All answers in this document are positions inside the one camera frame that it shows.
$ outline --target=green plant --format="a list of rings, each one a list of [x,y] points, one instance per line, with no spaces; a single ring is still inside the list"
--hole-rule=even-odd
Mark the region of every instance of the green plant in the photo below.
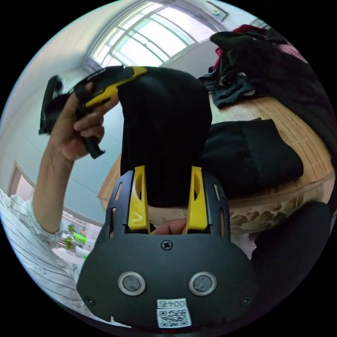
[[[73,233],[75,231],[75,226],[74,226],[74,224],[70,224],[69,226],[68,226],[68,232],[69,233]]]
[[[64,245],[66,246],[67,249],[69,249],[69,250],[73,249],[73,247],[74,247],[74,240],[72,238],[70,238],[70,237],[65,238],[63,240],[63,242],[64,242]]]

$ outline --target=person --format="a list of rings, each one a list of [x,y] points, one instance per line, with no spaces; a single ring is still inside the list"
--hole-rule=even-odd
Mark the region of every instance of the person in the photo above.
[[[101,141],[104,115],[118,103],[118,97],[76,121],[78,103],[73,93],[57,119],[41,159],[33,198],[23,201],[0,190],[0,214],[16,256],[38,286],[66,307],[101,321],[77,293],[81,266],[68,264],[52,251],[66,231],[61,219],[71,170],[76,160],[88,155],[80,135],[96,136]],[[185,226],[185,219],[177,219],[163,223],[151,234],[181,234]],[[122,325],[113,320],[111,323]]]

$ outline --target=door frame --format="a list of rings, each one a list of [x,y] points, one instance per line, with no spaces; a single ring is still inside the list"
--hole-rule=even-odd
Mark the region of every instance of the door frame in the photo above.
[[[9,178],[8,186],[7,186],[7,195],[8,196],[11,196],[11,195],[15,194],[16,189],[18,188],[18,184],[19,184],[21,176],[24,177],[26,179],[26,181],[35,189],[36,185],[32,182],[31,179],[29,179],[29,177],[24,173],[21,166],[15,160],[14,166],[13,166],[13,169],[12,169],[12,172],[11,172],[11,176]],[[88,223],[93,224],[93,225],[98,226],[98,227],[103,227],[103,224],[101,224],[97,221],[91,220],[89,218],[86,218],[86,217],[82,216],[81,214],[78,214],[78,213],[70,210],[67,207],[63,207],[63,210],[66,211],[67,213],[71,214],[72,216],[82,220],[82,221],[88,222]]]

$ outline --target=ceiling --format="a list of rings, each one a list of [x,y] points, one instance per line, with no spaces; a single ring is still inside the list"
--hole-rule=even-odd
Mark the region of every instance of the ceiling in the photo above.
[[[7,101],[1,119],[4,125],[20,106],[49,78],[82,66],[92,44],[111,19],[139,0],[122,0],[102,6],[70,23],[49,40],[22,72]]]

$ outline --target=finger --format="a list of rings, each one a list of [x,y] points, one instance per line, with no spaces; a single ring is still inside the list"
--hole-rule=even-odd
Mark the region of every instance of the finger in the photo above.
[[[118,95],[114,95],[110,98],[108,102],[102,104],[94,109],[94,112],[105,115],[108,111],[114,108],[119,103]]]
[[[76,131],[83,131],[85,129],[88,129],[92,126],[98,126],[102,125],[104,122],[103,115],[99,114],[98,112],[92,112],[83,118],[81,118],[79,121],[77,121],[74,124],[74,129]]]
[[[98,138],[99,141],[102,140],[103,136],[104,136],[104,127],[99,125],[99,126],[94,126],[91,127],[89,129],[83,130],[80,135],[82,137],[91,137],[91,136],[95,136]]]
[[[93,84],[90,82],[85,86],[85,89],[90,92],[92,90]],[[66,104],[63,107],[60,116],[71,117],[74,116],[76,110],[78,109],[79,100],[76,94],[73,92],[70,97],[68,98]]]
[[[157,229],[151,232],[152,235],[179,235],[186,228],[186,219],[176,219],[162,223]]]

